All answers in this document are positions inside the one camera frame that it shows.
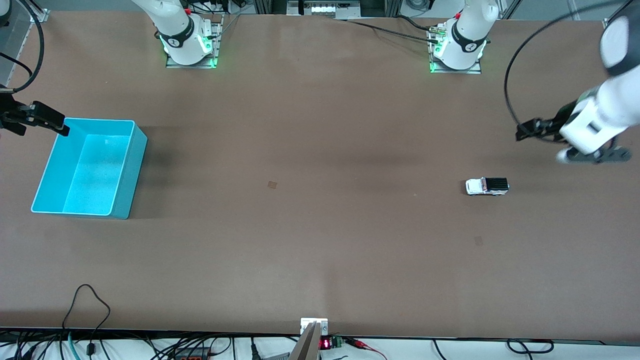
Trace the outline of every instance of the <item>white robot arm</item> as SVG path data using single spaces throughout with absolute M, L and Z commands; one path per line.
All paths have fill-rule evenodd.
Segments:
M 212 52 L 211 21 L 194 13 L 188 15 L 179 0 L 132 1 L 149 15 L 164 51 L 176 63 L 192 65 Z
M 445 35 L 433 56 L 452 69 L 469 69 L 482 56 L 486 36 L 499 12 L 497 0 L 465 0 L 459 17 L 438 25 L 445 29 Z
M 628 161 L 631 152 L 616 145 L 616 136 L 640 124 L 640 4 L 631 3 L 610 21 L 600 39 L 600 56 L 609 79 L 554 119 L 523 123 L 532 133 L 518 128 L 516 139 L 554 135 L 571 145 L 558 152 L 560 163 Z

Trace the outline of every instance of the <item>brown table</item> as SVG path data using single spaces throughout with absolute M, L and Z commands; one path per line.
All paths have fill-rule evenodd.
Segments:
M 420 42 L 285 16 L 240 18 L 216 70 L 167 70 L 145 14 L 53 13 L 18 100 L 134 119 L 149 143 L 131 219 L 86 220 L 29 212 L 54 133 L 3 133 L 2 325 L 59 325 L 88 282 L 116 328 L 296 332 L 325 316 L 352 334 L 640 340 L 640 156 L 567 166 L 558 146 L 514 141 L 504 69 L 540 24 L 496 23 L 481 76 L 430 74 Z M 522 53 L 523 119 L 604 79 L 601 32 L 565 22 Z M 512 191 L 465 195 L 479 176 Z M 88 292 L 76 310 L 71 326 L 104 316 Z

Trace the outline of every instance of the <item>white toy car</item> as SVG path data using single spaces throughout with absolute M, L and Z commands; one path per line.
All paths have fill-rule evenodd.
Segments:
M 505 177 L 481 177 L 469 179 L 465 183 L 467 194 L 476 195 L 504 195 L 509 191 L 509 183 Z

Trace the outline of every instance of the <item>blue plastic bin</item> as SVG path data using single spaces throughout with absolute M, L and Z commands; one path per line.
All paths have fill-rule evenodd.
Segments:
M 129 217 L 147 137 L 131 120 L 65 119 L 31 211 L 70 217 Z

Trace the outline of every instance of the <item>teal cable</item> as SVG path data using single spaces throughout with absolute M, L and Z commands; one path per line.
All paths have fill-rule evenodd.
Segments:
M 78 356 L 78 353 L 76 351 L 76 347 L 74 346 L 74 342 L 71 340 L 71 332 L 69 332 L 69 335 L 67 336 L 67 341 L 69 342 L 69 347 L 71 348 L 71 353 L 74 355 L 74 358 L 76 360 L 80 360 L 80 357 Z

